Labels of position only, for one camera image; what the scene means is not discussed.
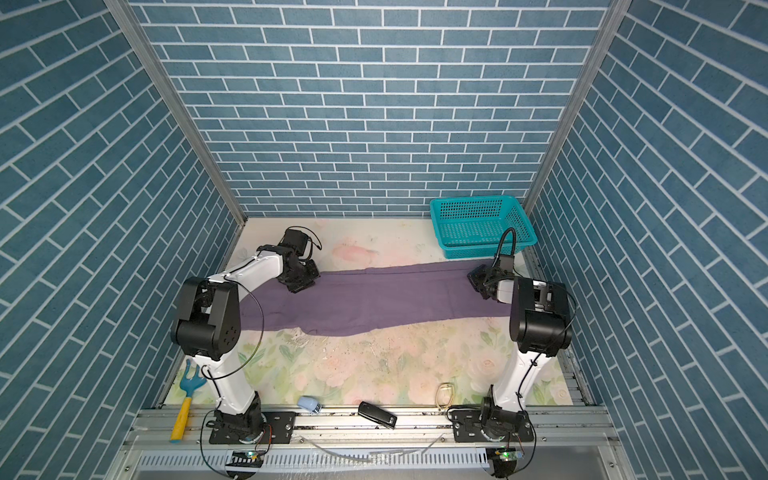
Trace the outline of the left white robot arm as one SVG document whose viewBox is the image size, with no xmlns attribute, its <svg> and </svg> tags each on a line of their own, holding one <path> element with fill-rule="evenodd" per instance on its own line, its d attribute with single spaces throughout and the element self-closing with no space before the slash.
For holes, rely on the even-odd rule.
<svg viewBox="0 0 768 480">
<path fill-rule="evenodd" d="M 319 271 L 307 243 L 282 241 L 263 245 L 229 270 L 184 281 L 170 331 L 173 343 L 191 358 L 216 395 L 214 425 L 240 443 L 253 442 L 264 431 L 261 402 L 239 363 L 241 296 L 249 296 L 270 280 L 298 293 L 312 286 Z"/>
</svg>

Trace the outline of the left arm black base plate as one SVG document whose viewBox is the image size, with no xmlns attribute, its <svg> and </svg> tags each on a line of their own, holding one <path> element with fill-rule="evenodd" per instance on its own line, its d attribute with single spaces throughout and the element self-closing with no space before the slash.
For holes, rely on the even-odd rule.
<svg viewBox="0 0 768 480">
<path fill-rule="evenodd" d="M 297 414 L 294 412 L 257 412 L 228 415 L 219 411 L 205 422 L 211 429 L 211 444 L 289 444 Z"/>
</svg>

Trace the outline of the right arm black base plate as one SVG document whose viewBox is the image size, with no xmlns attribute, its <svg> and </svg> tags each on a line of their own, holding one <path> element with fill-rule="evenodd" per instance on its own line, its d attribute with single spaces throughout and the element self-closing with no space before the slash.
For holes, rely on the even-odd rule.
<svg viewBox="0 0 768 480">
<path fill-rule="evenodd" d="M 492 411 L 485 416 L 477 408 L 451 408 L 446 412 L 456 443 L 532 442 L 534 428 L 523 412 Z"/>
</svg>

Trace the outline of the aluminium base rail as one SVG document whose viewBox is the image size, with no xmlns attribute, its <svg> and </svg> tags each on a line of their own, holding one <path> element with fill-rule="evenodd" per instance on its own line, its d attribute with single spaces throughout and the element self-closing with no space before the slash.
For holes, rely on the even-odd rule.
<svg viewBox="0 0 768 480">
<path fill-rule="evenodd" d="M 488 444 L 499 438 L 513 446 L 570 447 L 613 446 L 618 433 L 607 410 L 597 406 L 529 407 L 528 433 L 484 433 L 475 407 L 446 414 L 435 407 L 389 407 L 396 417 L 393 428 L 384 427 L 358 414 L 356 407 L 324 407 L 310 414 L 297 407 L 268 406 L 268 426 L 254 446 L 287 449 L 314 443 L 334 447 L 411 447 L 432 441 L 440 445 Z"/>
</svg>

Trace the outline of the small light blue object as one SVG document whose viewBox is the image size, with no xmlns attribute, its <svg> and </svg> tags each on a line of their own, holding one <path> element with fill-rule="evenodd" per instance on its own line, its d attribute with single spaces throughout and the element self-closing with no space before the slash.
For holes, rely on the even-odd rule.
<svg viewBox="0 0 768 480">
<path fill-rule="evenodd" d="M 311 414 L 319 414 L 322 410 L 322 403 L 313 396 L 302 395 L 297 400 L 297 406 Z"/>
</svg>

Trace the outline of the purple trousers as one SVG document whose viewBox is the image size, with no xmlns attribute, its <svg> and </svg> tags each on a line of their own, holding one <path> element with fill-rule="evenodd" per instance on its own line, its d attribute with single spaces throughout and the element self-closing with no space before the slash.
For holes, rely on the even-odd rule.
<svg viewBox="0 0 768 480">
<path fill-rule="evenodd" d="M 273 279 L 244 294 L 241 328 L 351 336 L 376 329 L 476 317 L 507 317 L 511 306 L 484 299 L 467 274 L 478 261 L 448 261 L 323 273 L 291 293 Z"/>
</svg>

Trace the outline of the yellow handled blue tool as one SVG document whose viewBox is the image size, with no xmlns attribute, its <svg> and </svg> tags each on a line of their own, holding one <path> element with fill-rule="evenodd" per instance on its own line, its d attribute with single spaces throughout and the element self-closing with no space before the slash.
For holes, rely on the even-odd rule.
<svg viewBox="0 0 768 480">
<path fill-rule="evenodd" d="M 201 367 L 199 365 L 195 365 L 194 372 L 191 373 L 192 365 L 192 360 L 187 359 L 185 361 L 184 372 L 179 383 L 179 387 L 185 393 L 185 397 L 182 401 L 170 435 L 169 441 L 171 443 L 179 443 L 182 441 L 191 409 L 193 396 L 197 390 L 202 388 L 207 383 L 207 380 L 202 375 Z"/>
</svg>

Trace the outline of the black remote control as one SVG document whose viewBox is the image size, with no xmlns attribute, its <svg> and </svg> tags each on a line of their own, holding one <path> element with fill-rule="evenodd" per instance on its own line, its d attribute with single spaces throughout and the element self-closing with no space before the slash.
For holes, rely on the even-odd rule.
<svg viewBox="0 0 768 480">
<path fill-rule="evenodd" d="M 362 401 L 358 405 L 357 413 L 360 417 L 385 428 L 394 429 L 396 427 L 397 416 L 372 403 Z"/>
</svg>

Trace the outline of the teal perforated plastic basket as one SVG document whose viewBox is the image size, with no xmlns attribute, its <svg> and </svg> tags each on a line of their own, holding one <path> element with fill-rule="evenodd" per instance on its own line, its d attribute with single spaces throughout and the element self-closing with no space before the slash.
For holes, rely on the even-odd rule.
<svg viewBox="0 0 768 480">
<path fill-rule="evenodd" d="M 510 196 L 435 199 L 429 207 L 438 245 L 449 260 L 493 257 L 508 228 L 516 231 L 516 253 L 538 242 L 522 205 Z"/>
</svg>

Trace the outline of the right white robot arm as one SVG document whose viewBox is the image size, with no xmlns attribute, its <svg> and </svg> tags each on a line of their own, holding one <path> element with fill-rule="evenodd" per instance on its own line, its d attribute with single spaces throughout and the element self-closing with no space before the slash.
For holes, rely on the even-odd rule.
<svg viewBox="0 0 768 480">
<path fill-rule="evenodd" d="M 558 282 L 538 280 L 481 265 L 468 274 L 485 299 L 511 306 L 509 335 L 514 352 L 501 379 L 489 387 L 478 428 L 491 441 L 534 439 L 527 397 L 543 368 L 572 341 L 571 295 Z"/>
</svg>

